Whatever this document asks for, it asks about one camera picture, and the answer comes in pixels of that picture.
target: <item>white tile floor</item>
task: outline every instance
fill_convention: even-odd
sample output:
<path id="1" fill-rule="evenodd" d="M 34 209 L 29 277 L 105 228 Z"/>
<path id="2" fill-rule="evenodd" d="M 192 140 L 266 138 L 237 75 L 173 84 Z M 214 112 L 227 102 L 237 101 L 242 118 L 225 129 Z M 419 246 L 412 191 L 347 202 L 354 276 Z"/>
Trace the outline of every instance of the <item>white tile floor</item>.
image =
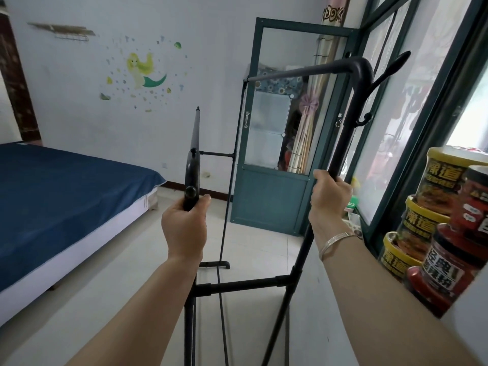
<path id="1" fill-rule="evenodd" d="M 159 188 L 158 211 L 149 211 L 78 266 L 55 291 L 48 291 L 0 328 L 0 364 L 61 366 L 127 302 L 167 257 L 160 219 L 182 193 Z M 207 214 L 205 261 L 217 261 L 225 202 L 213 200 Z M 283 275 L 293 265 L 301 238 L 229 223 L 223 259 L 230 270 L 221 280 Z M 216 283 L 216 269 L 200 269 L 199 283 Z M 223 294 L 229 363 L 260 365 L 283 288 Z M 197 364 L 224 365 L 218 295 L 197 301 Z M 183 365 L 182 316 L 162 365 Z M 270 365 L 284 365 L 284 332 Z"/>

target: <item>white bed base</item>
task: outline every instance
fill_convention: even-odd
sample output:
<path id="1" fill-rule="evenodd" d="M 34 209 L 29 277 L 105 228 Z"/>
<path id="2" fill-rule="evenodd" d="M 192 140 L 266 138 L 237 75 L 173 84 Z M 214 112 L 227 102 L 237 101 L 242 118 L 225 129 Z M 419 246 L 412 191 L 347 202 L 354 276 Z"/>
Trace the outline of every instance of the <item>white bed base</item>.
<path id="1" fill-rule="evenodd" d="M 157 189 L 156 186 L 95 231 L 0 292 L 0 326 L 113 239 L 144 212 L 157 209 Z"/>

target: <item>red lid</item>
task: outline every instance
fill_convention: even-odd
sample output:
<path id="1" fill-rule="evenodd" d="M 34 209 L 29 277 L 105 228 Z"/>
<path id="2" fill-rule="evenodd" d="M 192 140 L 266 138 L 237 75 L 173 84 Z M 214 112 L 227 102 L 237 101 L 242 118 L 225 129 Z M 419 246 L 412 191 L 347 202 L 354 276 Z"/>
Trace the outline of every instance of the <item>red lid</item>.
<path id="1" fill-rule="evenodd" d="M 488 247 L 464 238 L 447 223 L 438 224 L 432 238 L 449 253 L 467 264 L 482 268 L 488 261 Z"/>
<path id="2" fill-rule="evenodd" d="M 488 187 L 488 166 L 470 165 L 464 172 L 464 177 Z"/>
<path id="3" fill-rule="evenodd" d="M 421 268 L 418 266 L 410 267 L 406 271 L 403 284 L 435 317 L 441 318 L 451 307 L 451 302 L 435 292 L 424 281 Z"/>

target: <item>plastic jar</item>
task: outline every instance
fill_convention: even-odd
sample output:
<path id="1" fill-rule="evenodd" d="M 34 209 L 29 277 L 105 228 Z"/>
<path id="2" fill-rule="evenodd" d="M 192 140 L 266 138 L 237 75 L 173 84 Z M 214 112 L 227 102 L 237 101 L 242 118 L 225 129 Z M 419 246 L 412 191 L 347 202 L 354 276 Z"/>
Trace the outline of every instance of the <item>plastic jar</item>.
<path id="1" fill-rule="evenodd" d="M 453 146 L 430 148 L 424 176 L 415 194 L 418 205 L 449 216 L 461 188 L 462 175 L 470 165 L 488 165 L 488 154 Z"/>
<path id="2" fill-rule="evenodd" d="M 403 284 L 437 318 L 451 307 L 452 302 L 432 289 L 422 276 L 421 267 L 410 267 L 405 274 Z"/>
<path id="3" fill-rule="evenodd" d="M 388 232 L 385 235 L 383 238 L 383 245 L 385 247 L 379 261 L 394 278 L 401 281 L 409 267 L 420 266 L 422 262 L 402 252 L 395 243 L 396 237 L 396 231 Z"/>
<path id="4" fill-rule="evenodd" d="M 488 248 L 463 238 L 448 224 L 437 225 L 422 264 L 422 276 L 451 302 L 468 287 L 488 261 Z"/>
<path id="5" fill-rule="evenodd" d="M 469 166 L 449 224 L 465 238 L 488 246 L 488 167 Z"/>
<path id="6" fill-rule="evenodd" d="M 412 258 L 423 261 L 430 248 L 430 239 L 439 223 L 449 222 L 449 217 L 419 206 L 413 195 L 406 201 L 406 210 L 397 229 L 398 247 Z"/>

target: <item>yellow lid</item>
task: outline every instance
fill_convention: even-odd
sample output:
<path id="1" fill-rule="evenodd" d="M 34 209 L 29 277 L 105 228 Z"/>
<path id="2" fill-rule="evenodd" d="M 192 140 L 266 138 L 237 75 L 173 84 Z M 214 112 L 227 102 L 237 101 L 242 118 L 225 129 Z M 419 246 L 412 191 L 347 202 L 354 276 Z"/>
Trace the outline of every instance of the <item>yellow lid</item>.
<path id="1" fill-rule="evenodd" d="M 385 245 L 385 251 L 391 252 L 394 256 L 396 256 L 401 261 L 405 262 L 409 266 L 420 266 L 422 262 L 412 258 L 411 256 L 402 252 L 397 246 L 393 245 L 394 240 L 397 237 L 396 231 L 387 232 L 385 237 L 383 238 L 383 244 Z"/>
<path id="2" fill-rule="evenodd" d="M 441 162 L 466 168 L 470 165 L 488 165 L 487 153 L 456 146 L 430 148 L 427 156 Z"/>
<path id="3" fill-rule="evenodd" d="M 424 216 L 428 218 L 429 220 L 432 220 L 437 223 L 448 223 L 449 222 L 449 216 L 444 216 L 443 214 L 436 213 L 434 211 L 431 211 L 430 209 L 424 208 L 419 206 L 415 200 L 414 200 L 415 195 L 410 195 L 409 197 L 406 198 L 405 204 L 407 208 L 410 208 L 412 211 L 415 213 Z"/>

